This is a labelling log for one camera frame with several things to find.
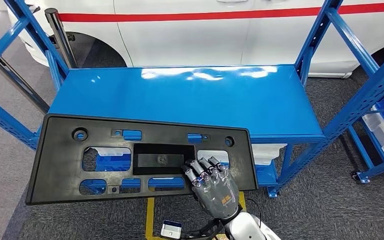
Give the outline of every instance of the round hole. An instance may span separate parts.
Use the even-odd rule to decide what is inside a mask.
[[[224,142],[226,143],[226,145],[228,147],[232,147],[235,144],[235,141],[233,140],[233,137],[231,137],[231,136],[227,136],[226,139],[224,140]]]
[[[84,141],[88,138],[88,132],[84,128],[77,128],[73,131],[72,137],[76,141]]]

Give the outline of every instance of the rectangular cutout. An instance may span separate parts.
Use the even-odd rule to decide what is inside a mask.
[[[224,150],[199,150],[197,153],[197,158],[205,158],[208,160],[211,157],[215,157],[222,165],[230,167],[229,165],[229,155],[227,151]]]
[[[78,191],[81,195],[101,195],[106,188],[107,183],[103,179],[86,179],[80,183]]]
[[[190,144],[200,144],[203,142],[203,135],[198,133],[188,133],[187,141]]]
[[[123,130],[122,135],[125,141],[141,141],[142,132],[139,130]]]
[[[141,179],[140,178],[124,178],[121,180],[120,193],[132,194],[141,192]]]
[[[148,181],[148,189],[152,192],[178,191],[185,188],[183,177],[152,177]]]
[[[127,147],[86,148],[82,168],[86,172],[125,172],[131,167],[132,151]]]
[[[192,145],[136,143],[133,146],[133,174],[182,174],[185,161],[195,158]]]

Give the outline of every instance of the black plastic panel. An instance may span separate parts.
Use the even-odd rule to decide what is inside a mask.
[[[140,141],[125,140],[118,130],[139,130]],[[189,143],[188,133],[206,137],[202,142]],[[234,140],[233,146],[227,144],[227,137]],[[129,148],[132,166],[127,171],[84,171],[82,158],[88,147]],[[33,205],[191,194],[190,182],[180,166],[196,158],[199,150],[226,151],[230,174],[239,190],[258,188],[246,129],[48,114],[43,121],[25,202]],[[160,155],[166,159],[157,160]],[[185,187],[176,191],[148,188],[150,178],[168,177],[184,178]],[[140,191],[113,193],[111,190],[119,188],[123,179],[140,179]],[[84,180],[105,180],[106,189],[99,195],[83,195],[79,186]]]

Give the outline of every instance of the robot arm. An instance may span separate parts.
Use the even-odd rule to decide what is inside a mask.
[[[238,186],[215,157],[188,161],[182,169],[201,206],[224,226],[230,240],[280,240],[258,217],[243,211]]]

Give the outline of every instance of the robot finger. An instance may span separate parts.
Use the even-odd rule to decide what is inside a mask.
[[[225,165],[222,165],[219,160],[217,160],[215,157],[210,157],[208,159],[208,162],[211,163],[215,168],[217,168],[220,172],[223,172],[227,169]]]
[[[200,183],[198,177],[195,175],[194,171],[192,171],[192,169],[190,167],[183,165],[183,166],[181,166],[181,169],[183,170],[184,174],[190,180],[190,182],[192,183],[192,185],[194,187],[197,187],[197,188],[201,187],[201,183]]]
[[[218,174],[219,171],[217,168],[215,168],[211,163],[209,163],[205,158],[201,158],[198,160],[199,164],[207,171],[207,173],[211,174]]]
[[[187,161],[186,164],[189,164],[193,170],[204,180],[207,181],[210,179],[209,174],[203,169],[200,163],[197,160]]]

